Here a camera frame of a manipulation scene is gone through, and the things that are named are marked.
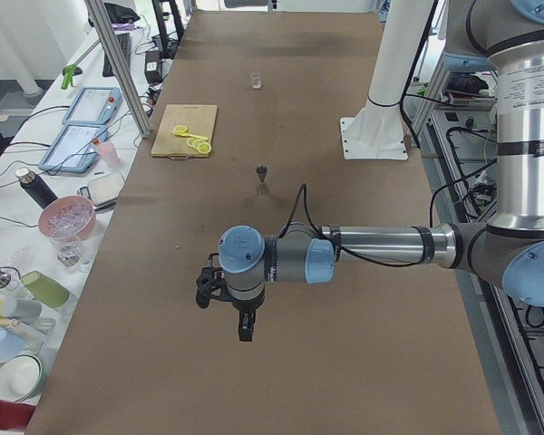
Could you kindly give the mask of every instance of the pink bowl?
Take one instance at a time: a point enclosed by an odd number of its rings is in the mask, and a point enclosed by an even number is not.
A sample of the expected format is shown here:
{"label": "pink bowl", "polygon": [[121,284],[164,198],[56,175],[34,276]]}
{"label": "pink bowl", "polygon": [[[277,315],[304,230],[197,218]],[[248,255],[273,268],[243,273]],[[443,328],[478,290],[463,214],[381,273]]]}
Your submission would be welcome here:
{"label": "pink bowl", "polygon": [[80,195],[58,198],[38,218],[38,229],[49,238],[78,236],[87,238],[94,228],[96,215],[91,200]]}

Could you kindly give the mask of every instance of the white table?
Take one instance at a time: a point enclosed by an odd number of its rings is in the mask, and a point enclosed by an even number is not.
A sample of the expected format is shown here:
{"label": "white table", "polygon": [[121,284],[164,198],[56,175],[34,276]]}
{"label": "white table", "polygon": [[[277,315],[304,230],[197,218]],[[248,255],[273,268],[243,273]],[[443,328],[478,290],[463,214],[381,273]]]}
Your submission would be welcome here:
{"label": "white table", "polygon": [[[131,32],[131,76],[139,95],[143,95],[148,87],[143,74],[144,55],[135,55],[135,48],[144,42],[147,31],[137,29]],[[98,38],[93,29],[86,37],[83,44],[79,47],[71,61],[77,59],[88,47]],[[103,52],[98,45],[80,64],[83,74],[74,77],[74,88],[64,91],[61,89],[62,75],[59,76],[45,94],[35,111],[58,106],[70,105],[74,96],[82,86],[116,86],[119,87],[114,77],[102,77]],[[52,143],[55,136],[62,128],[61,121],[65,110],[47,111],[44,114],[37,115],[30,119],[23,128],[18,131],[14,142],[37,141]],[[123,100],[119,110],[115,112],[113,119],[108,123],[112,124],[123,114],[128,112],[127,104]],[[141,140],[139,132],[131,116],[125,116],[122,121],[115,123],[109,128],[112,135],[111,141],[115,144],[118,151],[121,164],[116,169],[110,169],[102,159],[97,159],[95,163],[84,174],[61,173],[57,176],[43,174],[42,177],[51,187],[54,193],[60,198],[76,194],[76,190],[85,186],[90,180],[97,177],[120,171],[127,178],[131,164],[137,152],[137,145]],[[45,147],[36,145],[13,145],[9,147],[0,158],[0,174],[8,166],[22,160],[27,163],[37,164],[44,153]],[[36,225],[42,212],[40,207],[24,192],[19,183],[16,182],[15,171],[18,168],[27,166],[22,162],[14,163],[4,175],[0,176],[0,186],[13,182],[10,186],[0,188],[0,216],[22,221],[28,225]],[[40,172],[36,166],[31,167],[36,172]],[[84,248],[87,256],[94,257],[97,248],[101,244],[102,237],[112,218],[112,209],[102,211],[97,214],[97,223],[91,236],[84,241]],[[67,268],[56,260],[55,251],[49,240],[44,237],[38,228],[27,228],[5,220],[0,219],[0,266],[16,266],[22,274],[32,270],[38,270],[60,284],[68,288],[74,295],[80,297],[88,273],[79,270],[69,273]],[[52,317],[56,324],[53,332],[46,343],[46,352],[41,353],[45,356],[45,365],[47,368],[52,365],[54,357],[63,340],[68,320],[61,319],[59,314],[53,309],[43,305],[43,317]],[[26,401],[36,404],[39,396]]]}

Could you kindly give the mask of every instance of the white cup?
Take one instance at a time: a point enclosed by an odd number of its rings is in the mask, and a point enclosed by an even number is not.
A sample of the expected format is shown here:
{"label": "white cup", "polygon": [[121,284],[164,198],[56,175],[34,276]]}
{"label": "white cup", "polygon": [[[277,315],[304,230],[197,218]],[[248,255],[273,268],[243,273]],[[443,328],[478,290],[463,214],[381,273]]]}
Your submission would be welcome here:
{"label": "white cup", "polygon": [[30,299],[6,299],[0,306],[0,315],[33,324],[43,311],[43,305]]}

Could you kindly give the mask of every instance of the blue joint cap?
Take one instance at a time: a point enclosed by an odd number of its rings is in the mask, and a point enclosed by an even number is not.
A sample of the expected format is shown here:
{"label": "blue joint cap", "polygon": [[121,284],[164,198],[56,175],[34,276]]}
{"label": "blue joint cap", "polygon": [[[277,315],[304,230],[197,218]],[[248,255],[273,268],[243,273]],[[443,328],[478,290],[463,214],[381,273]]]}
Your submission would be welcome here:
{"label": "blue joint cap", "polygon": [[493,71],[496,69],[487,58],[467,54],[443,52],[443,63],[445,63],[445,68],[457,73],[476,73],[477,71]]}
{"label": "blue joint cap", "polygon": [[263,255],[264,238],[252,227],[232,227],[219,240],[219,263],[231,274],[246,272]]}
{"label": "blue joint cap", "polygon": [[507,295],[528,305],[544,306],[544,242],[522,251],[506,268],[501,284]]}
{"label": "blue joint cap", "polygon": [[510,0],[518,12],[535,23],[544,24],[544,0]]}
{"label": "blue joint cap", "polygon": [[309,284],[327,283],[335,272],[335,250],[329,240],[313,239],[308,245],[305,276]]}

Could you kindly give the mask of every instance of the tablet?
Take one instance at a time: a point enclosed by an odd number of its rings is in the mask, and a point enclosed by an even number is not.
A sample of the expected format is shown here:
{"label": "tablet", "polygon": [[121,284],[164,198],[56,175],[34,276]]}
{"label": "tablet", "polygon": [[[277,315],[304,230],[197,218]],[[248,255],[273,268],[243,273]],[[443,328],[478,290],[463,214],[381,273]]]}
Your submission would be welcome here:
{"label": "tablet", "polygon": [[81,88],[63,124],[104,125],[121,105],[119,88]]}
{"label": "tablet", "polygon": [[97,158],[92,140],[107,138],[104,126],[67,124],[44,154],[38,169],[56,172],[85,172]]}

